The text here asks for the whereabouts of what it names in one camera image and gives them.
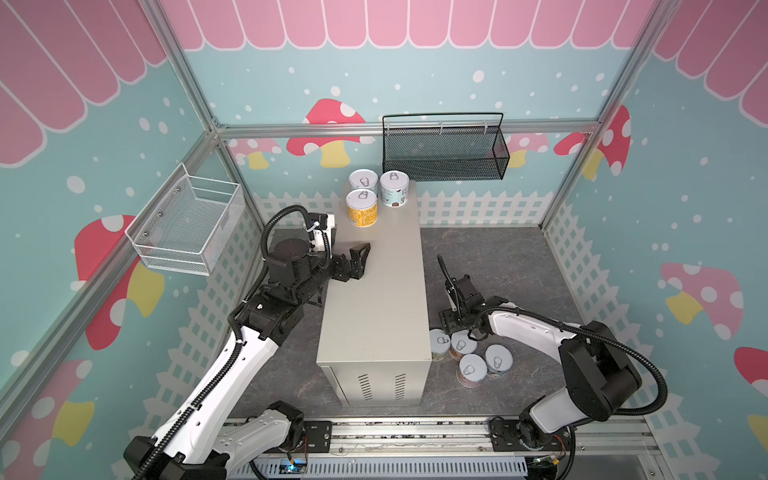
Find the red label food can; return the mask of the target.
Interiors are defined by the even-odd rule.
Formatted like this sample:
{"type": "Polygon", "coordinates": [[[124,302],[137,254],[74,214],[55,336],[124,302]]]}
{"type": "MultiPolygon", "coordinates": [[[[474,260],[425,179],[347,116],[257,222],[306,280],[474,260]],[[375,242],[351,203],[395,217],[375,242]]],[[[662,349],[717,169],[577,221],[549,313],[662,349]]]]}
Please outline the red label food can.
{"type": "Polygon", "coordinates": [[[460,330],[451,334],[449,353],[451,357],[460,361],[465,355],[473,354],[477,348],[477,341],[469,337],[468,330],[460,330]]]}

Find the teal label food can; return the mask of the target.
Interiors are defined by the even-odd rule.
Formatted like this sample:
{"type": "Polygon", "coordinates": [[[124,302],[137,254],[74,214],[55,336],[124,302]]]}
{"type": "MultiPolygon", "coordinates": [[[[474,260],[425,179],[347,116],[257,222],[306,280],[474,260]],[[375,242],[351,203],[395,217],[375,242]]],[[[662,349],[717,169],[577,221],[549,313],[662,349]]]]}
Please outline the teal label food can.
{"type": "Polygon", "coordinates": [[[352,190],[365,189],[378,193],[379,175],[370,169],[354,170],[348,177],[352,190]]]}

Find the teal brown label can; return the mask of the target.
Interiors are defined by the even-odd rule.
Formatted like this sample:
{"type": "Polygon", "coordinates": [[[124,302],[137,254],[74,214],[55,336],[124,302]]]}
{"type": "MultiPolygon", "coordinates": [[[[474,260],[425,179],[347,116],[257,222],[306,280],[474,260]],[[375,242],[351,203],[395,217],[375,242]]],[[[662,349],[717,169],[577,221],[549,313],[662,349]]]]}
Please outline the teal brown label can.
{"type": "Polygon", "coordinates": [[[398,170],[384,172],[379,180],[380,198],[385,206],[398,208],[408,200],[409,176],[398,170]]]}

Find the yellow label food can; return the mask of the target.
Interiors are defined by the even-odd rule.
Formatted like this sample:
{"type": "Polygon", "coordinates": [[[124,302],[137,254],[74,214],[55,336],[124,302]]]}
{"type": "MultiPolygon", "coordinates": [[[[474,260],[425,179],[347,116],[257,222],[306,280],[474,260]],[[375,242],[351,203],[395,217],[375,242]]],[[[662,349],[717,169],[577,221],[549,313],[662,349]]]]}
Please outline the yellow label food can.
{"type": "Polygon", "coordinates": [[[369,189],[353,189],[346,196],[346,206],[353,226],[367,228],[378,219],[378,196],[369,189]]]}

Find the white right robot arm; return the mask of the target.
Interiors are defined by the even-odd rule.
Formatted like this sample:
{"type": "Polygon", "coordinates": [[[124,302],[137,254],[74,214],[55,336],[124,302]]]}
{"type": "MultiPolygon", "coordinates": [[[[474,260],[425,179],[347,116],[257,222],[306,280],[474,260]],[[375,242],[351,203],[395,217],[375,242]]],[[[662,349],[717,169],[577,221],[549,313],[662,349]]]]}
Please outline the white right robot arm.
{"type": "Polygon", "coordinates": [[[565,386],[529,404],[507,430],[491,421],[495,436],[537,451],[559,433],[573,436],[578,426],[614,415],[645,416],[665,406],[669,389],[660,369],[604,323],[567,323],[502,297],[484,298],[469,276],[451,275],[442,255],[437,261],[451,302],[440,313],[448,333],[465,332],[475,341],[510,338],[556,360],[563,371],[565,386]]]}

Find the teal label floor can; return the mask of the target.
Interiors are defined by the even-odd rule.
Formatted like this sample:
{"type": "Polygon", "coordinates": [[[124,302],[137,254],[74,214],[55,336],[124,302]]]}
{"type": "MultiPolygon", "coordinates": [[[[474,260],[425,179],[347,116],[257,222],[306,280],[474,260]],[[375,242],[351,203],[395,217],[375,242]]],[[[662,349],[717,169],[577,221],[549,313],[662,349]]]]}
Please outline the teal label floor can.
{"type": "Polygon", "coordinates": [[[512,369],[514,363],[511,351],[499,344],[488,346],[485,350],[484,358],[490,377],[506,375],[512,369]]]}

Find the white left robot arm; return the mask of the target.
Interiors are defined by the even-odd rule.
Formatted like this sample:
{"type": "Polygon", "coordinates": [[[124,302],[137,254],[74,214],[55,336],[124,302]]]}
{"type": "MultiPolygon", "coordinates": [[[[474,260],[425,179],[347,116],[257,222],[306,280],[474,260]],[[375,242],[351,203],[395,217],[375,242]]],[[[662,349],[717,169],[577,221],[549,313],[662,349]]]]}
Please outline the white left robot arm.
{"type": "Polygon", "coordinates": [[[332,280],[359,280],[371,246],[332,251],[334,224],[325,213],[291,205],[264,226],[259,276],[227,317],[230,334],[217,359],[179,409],[150,436],[124,451],[136,479],[225,479],[259,455],[280,450],[289,460],[306,450],[304,415],[276,401],[253,420],[220,432],[259,370],[304,316],[320,305],[332,280]]]}

